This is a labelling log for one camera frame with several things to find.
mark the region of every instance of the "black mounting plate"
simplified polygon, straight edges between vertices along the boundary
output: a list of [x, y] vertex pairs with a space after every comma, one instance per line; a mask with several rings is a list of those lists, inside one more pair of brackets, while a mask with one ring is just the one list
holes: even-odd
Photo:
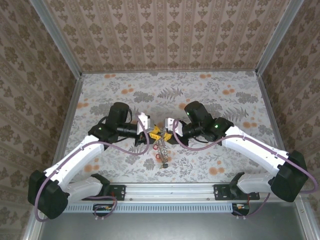
[[235, 198], [230, 191], [229, 184], [215, 184], [213, 185], [214, 198], [216, 201], [223, 200], [248, 200], [248, 195], [250, 200], [259, 200], [260, 195], [258, 192], [251, 192], [246, 194], [242, 192], [237, 198]]
[[126, 185], [110, 185], [109, 194], [115, 196], [118, 201], [124, 201], [126, 196]]

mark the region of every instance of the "gray floor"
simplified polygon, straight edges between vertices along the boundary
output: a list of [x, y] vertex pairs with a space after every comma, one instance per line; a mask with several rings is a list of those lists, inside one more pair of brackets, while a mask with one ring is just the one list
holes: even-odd
[[291, 203], [267, 203], [251, 218], [230, 213], [115, 213], [105, 220], [65, 213], [44, 223], [41, 240], [305, 240]]

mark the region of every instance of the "metal frame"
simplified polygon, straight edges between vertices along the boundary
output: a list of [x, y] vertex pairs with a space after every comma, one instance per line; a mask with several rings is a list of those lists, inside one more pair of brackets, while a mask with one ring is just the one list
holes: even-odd
[[299, 195], [295, 200], [295, 205], [306, 239], [320, 239], [319, 227], [315, 215], [311, 209], [310, 203], [303, 201], [301, 195]]
[[259, 63], [256, 66], [258, 73], [263, 74], [272, 56], [275, 54], [280, 42], [284, 38], [289, 26], [294, 20], [298, 10], [300, 9], [304, 0], [292, 0], [286, 7], [284, 14], [282, 15], [278, 25], [276, 26], [274, 33], [266, 46]]
[[69, 49], [67, 42], [64, 39], [59, 28], [56, 26], [50, 11], [47, 9], [43, 0], [30, 0], [35, 11], [38, 13], [41, 21], [43, 22], [46, 30], [51, 35], [55, 45], [58, 47], [65, 62], [68, 64], [71, 72], [76, 80], [81, 78], [81, 67], [78, 65], [72, 51]]
[[84, 71], [82, 74], [140, 74], [140, 73], [210, 73], [210, 72], [251, 72], [254, 68], [243, 69], [158, 69], [158, 70], [125, 70], [125, 71]]
[[[64, 213], [94, 213], [96, 203], [76, 203], [70, 204]], [[97, 210], [96, 213], [108, 213], [109, 211]], [[143, 214], [163, 214], [163, 213], [232, 213], [232, 203], [130, 203], [119, 202], [114, 213], [143, 213]]]
[[274, 115], [274, 111], [272, 110], [271, 103], [269, 101], [267, 90], [266, 90], [265, 84], [264, 84], [264, 82], [262, 80], [261, 74], [257, 73], [256, 77], [257, 77], [257, 81], [258, 81], [258, 84], [259, 84], [259, 87], [260, 87], [260, 91], [261, 91], [261, 94], [262, 94], [262, 98], [263, 98], [263, 101], [264, 101], [266, 112], [268, 114], [268, 117], [269, 117], [269, 120], [270, 120], [270, 123], [271, 123], [271, 126], [272, 126], [272, 131], [273, 131], [273, 134], [274, 134], [275, 141], [277, 143], [277, 147], [280, 150], [284, 150], [285, 151], [286, 148], [285, 148], [284, 142], [282, 141], [281, 134], [280, 134], [280, 131], [279, 131], [279, 128], [278, 128], [278, 125], [277, 125], [277, 121], [276, 121], [275, 115]]
[[52, 164], [56, 164], [57, 162], [59, 162], [65, 155], [65, 151], [66, 151], [66, 147], [67, 147], [67, 143], [68, 143], [71, 127], [72, 127], [72, 122], [76, 114], [77, 105], [78, 105], [79, 97], [81, 95], [83, 84], [84, 84], [84, 80], [82, 78], [77, 80], [75, 83], [73, 94], [70, 100], [68, 111], [65, 116], [63, 128], [61, 131], [61, 136], [60, 136], [58, 145], [56, 147], [57, 150], [55, 151]]

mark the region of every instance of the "black joint housing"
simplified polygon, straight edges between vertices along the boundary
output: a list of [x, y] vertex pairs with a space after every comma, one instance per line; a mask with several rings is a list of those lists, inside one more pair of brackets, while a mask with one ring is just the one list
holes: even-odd
[[[29, 178], [28, 202], [36, 203], [36, 196], [40, 186], [47, 179], [44, 172], [35, 170]], [[66, 209], [68, 205], [68, 193], [62, 191], [58, 181], [49, 180], [45, 185], [38, 202], [38, 209], [49, 219], [55, 219]]]
[[185, 106], [184, 111], [192, 123], [202, 122], [209, 115], [205, 106], [198, 101], [190, 102]]
[[99, 139], [99, 141], [107, 142], [107, 143], [114, 143], [118, 140], [119, 134], [115, 129], [112, 127], [104, 124], [98, 123], [94, 125], [88, 132], [89, 135], [93, 135]]
[[[301, 152], [294, 150], [288, 159], [307, 171], [306, 161]], [[307, 180], [307, 175], [285, 162], [277, 175], [269, 181], [269, 184], [277, 197], [292, 203]]]
[[182, 127], [183, 138], [194, 138], [200, 136], [202, 133], [202, 126], [198, 123], [189, 123]]
[[109, 117], [107, 119], [108, 124], [123, 124], [127, 120], [129, 112], [129, 105], [123, 102], [115, 102], [109, 111]]
[[241, 195], [243, 195], [243, 192], [238, 188], [237, 184], [239, 179], [241, 178], [242, 175], [244, 175], [244, 172], [239, 172], [237, 173], [234, 178], [231, 180], [231, 182], [229, 183], [229, 187], [230, 187], [230, 192], [231, 195], [233, 196], [233, 199], [239, 199]]
[[205, 137], [205, 139], [209, 142], [214, 142], [218, 139], [221, 139], [226, 136], [226, 131], [230, 127], [234, 127], [234, 123], [223, 118], [223, 117], [218, 117], [214, 119], [214, 123], [210, 124], [206, 128], [206, 133], [209, 137]]
[[116, 131], [121, 137], [135, 138], [137, 136], [138, 125], [133, 123], [121, 123], [116, 127]]
[[96, 197], [108, 196], [108, 193], [110, 190], [110, 181], [98, 173], [92, 174], [91, 177], [98, 179], [102, 184], [102, 188], [101, 188], [99, 194], [96, 195]]
[[[149, 135], [149, 142], [150, 144], [154, 144], [155, 143], [155, 139], [151, 138]], [[146, 145], [147, 144], [147, 138], [145, 136], [145, 133], [144, 132], [141, 132], [139, 135], [135, 135], [135, 138], [134, 138], [134, 146], [137, 147], [139, 146], [140, 144], [144, 144]]]

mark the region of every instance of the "floral wallpaper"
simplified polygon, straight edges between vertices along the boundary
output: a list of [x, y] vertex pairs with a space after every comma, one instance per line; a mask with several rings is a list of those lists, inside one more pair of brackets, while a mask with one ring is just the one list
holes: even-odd
[[[304, 154], [320, 182], [320, 2], [305, 0], [263, 73], [287, 151]], [[310, 195], [320, 223], [320, 192]]]
[[51, 165], [75, 78], [27, 0], [0, 0], [0, 239], [29, 220], [29, 175]]
[[[224, 117], [245, 132], [275, 146], [275, 138], [261, 95], [256, 74], [239, 72], [152, 72], [84, 74], [82, 94], [72, 123], [66, 153], [75, 148], [88, 130], [104, 116], [114, 102], [130, 106], [133, 114], [144, 112], [162, 128], [165, 118], [189, 119], [184, 107], [199, 101], [214, 118]], [[141, 152], [134, 140], [116, 143], [124, 149]], [[193, 148], [203, 146], [194, 140]], [[231, 149], [216, 146], [204, 151], [188, 151], [179, 145], [165, 144], [168, 168], [156, 159], [158, 150], [149, 148], [142, 156], [131, 156], [108, 148], [76, 175], [83, 180], [99, 173], [111, 182], [186, 183], [229, 182], [236, 173], [265, 172], [257, 163]]]
[[289, 0], [45, 0], [83, 72], [254, 69]]

